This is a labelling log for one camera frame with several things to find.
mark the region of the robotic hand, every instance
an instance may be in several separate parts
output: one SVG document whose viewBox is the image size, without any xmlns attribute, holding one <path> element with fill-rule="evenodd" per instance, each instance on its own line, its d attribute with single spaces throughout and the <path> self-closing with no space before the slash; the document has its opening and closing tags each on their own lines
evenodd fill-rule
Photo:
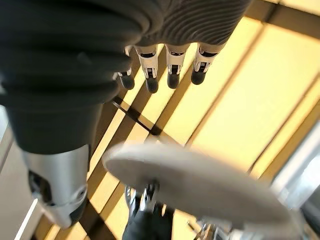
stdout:
<svg viewBox="0 0 320 240">
<path fill-rule="evenodd" d="M 149 184 L 142 196 L 134 191 L 123 240 L 171 240 L 174 210 L 167 206 L 162 215 L 163 205 L 156 203 L 158 186 Z"/>
<path fill-rule="evenodd" d="M 85 207 L 86 174 L 102 105 L 134 87 L 127 46 L 147 89 L 158 90 L 157 44 L 167 49 L 168 86 L 179 84 L 197 42 L 200 84 L 251 0 L 0 1 L 0 104 L 46 214 L 63 228 Z"/>
</svg>

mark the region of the robot fingertip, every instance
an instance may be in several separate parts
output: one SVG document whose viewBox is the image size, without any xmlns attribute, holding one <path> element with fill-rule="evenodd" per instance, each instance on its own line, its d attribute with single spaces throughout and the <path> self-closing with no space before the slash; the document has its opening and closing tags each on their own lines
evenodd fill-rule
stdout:
<svg viewBox="0 0 320 240">
<path fill-rule="evenodd" d="M 206 77 L 205 72 L 199 72 L 199 71 L 193 70 L 191 74 L 191 82 L 194 85 L 200 85 L 204 82 L 205 77 Z"/>
<path fill-rule="evenodd" d="M 168 83 L 168 87 L 171 89 L 176 89 L 177 86 L 179 85 L 179 74 L 168 74 L 168 79 L 167 79 L 167 83 Z"/>
<path fill-rule="evenodd" d="M 121 80 L 122 86 L 123 86 L 125 89 L 128 89 L 128 90 L 134 89 L 134 87 L 135 87 L 135 81 L 134 81 L 134 79 L 131 77 L 131 75 L 121 76 L 121 77 L 120 77 L 120 80 Z"/>
<path fill-rule="evenodd" d="M 146 89 L 149 93 L 155 94 L 158 91 L 159 84 L 155 77 L 149 77 L 145 79 Z"/>
</svg>

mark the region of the black rubber glove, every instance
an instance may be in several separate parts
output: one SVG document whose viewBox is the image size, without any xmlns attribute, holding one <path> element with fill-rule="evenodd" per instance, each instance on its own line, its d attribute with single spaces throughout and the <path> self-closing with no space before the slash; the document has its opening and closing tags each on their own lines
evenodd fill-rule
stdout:
<svg viewBox="0 0 320 240">
<path fill-rule="evenodd" d="M 129 206 L 129 219 L 122 240 L 171 240 L 174 210 L 157 203 L 153 212 L 141 211 L 140 196 L 135 196 Z"/>
</svg>

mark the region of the white disc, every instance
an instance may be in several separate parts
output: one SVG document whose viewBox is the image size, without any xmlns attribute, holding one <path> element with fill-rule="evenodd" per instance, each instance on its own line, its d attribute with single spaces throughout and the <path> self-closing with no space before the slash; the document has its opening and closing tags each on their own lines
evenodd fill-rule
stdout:
<svg viewBox="0 0 320 240">
<path fill-rule="evenodd" d="M 157 201 L 196 217 L 236 226 L 286 224 L 291 218 L 266 186 L 219 160 L 179 146 L 118 145 L 102 160 L 112 175 L 140 192 L 158 181 Z"/>
</svg>

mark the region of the gray wall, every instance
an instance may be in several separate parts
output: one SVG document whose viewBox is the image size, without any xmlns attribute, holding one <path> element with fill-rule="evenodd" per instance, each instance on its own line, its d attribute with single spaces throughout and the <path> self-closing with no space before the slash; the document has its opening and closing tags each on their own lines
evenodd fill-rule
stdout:
<svg viewBox="0 0 320 240">
<path fill-rule="evenodd" d="M 28 186 L 27 168 L 8 128 L 0 143 L 0 155 L 3 163 L 0 169 L 0 239 L 13 240 L 33 199 Z M 21 239 L 30 239 L 30 236 L 23 235 Z"/>
</svg>

